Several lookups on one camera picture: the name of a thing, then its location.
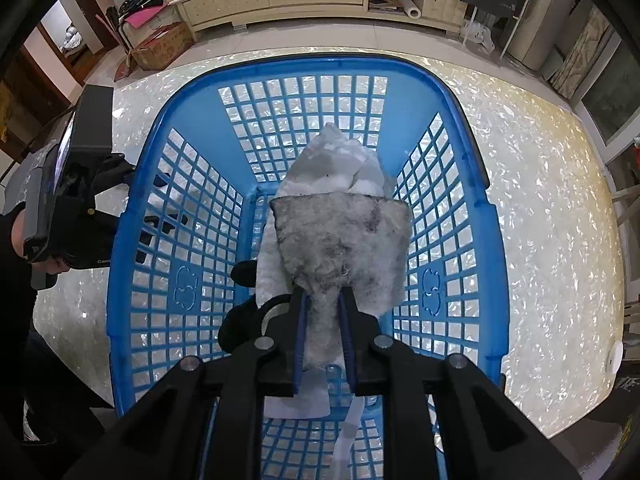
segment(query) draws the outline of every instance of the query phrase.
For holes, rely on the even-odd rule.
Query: gray dirty rag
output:
[[[344,366],[337,317],[351,286],[362,312],[380,317],[402,300],[411,211],[405,202],[354,193],[271,201],[284,267],[312,297],[303,367]]]

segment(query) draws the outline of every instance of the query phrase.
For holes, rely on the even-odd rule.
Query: wooden door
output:
[[[98,36],[98,39],[102,43],[104,49],[108,51],[116,47],[118,45],[116,39],[100,22],[100,20],[95,17],[96,14],[104,17],[102,10],[98,6],[98,2],[95,0],[76,0],[76,3],[78,4],[78,7],[80,7],[80,10],[82,10],[82,13],[89,22],[89,25],[91,25],[91,28],[94,30],[95,35]]]

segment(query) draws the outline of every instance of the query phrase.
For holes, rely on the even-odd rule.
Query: black sleeve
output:
[[[11,244],[12,226],[23,209],[21,203],[7,215],[0,215],[0,413],[20,440],[24,402],[21,361],[36,301],[31,265],[15,253]]]

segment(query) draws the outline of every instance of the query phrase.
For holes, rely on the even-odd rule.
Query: wooden door frame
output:
[[[67,69],[67,71],[73,76],[73,78],[76,80],[76,82],[80,86],[84,86],[84,81],[82,80],[82,78],[78,77],[78,74],[76,73],[76,70],[71,65],[69,60],[65,57],[64,54],[62,54],[62,52],[60,52],[59,47],[56,45],[56,42],[51,39],[51,36],[47,32],[47,29],[44,27],[42,22],[38,23],[37,28],[40,31],[40,33],[42,34],[42,37],[44,38],[44,40],[49,44],[49,46],[51,47],[53,52],[56,53],[56,56],[58,56],[58,59],[62,62],[62,64]]]

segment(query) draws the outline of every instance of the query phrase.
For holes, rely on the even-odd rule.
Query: laundry basket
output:
[[[389,305],[383,331],[422,354],[463,352],[498,381],[508,350],[504,248],[458,101],[405,60],[293,56],[205,73],[156,117],[111,260],[107,330],[120,414],[182,357],[223,355],[223,317],[250,293],[230,271],[257,256],[270,198],[327,122],[378,150],[397,177],[395,197],[414,214],[404,301]],[[155,187],[156,176],[168,186]],[[328,380],[330,416],[264,420],[263,478],[326,475],[351,402],[340,368],[328,367]],[[431,413],[435,422],[433,405]],[[382,478],[382,431],[371,397],[351,452],[353,478]]]

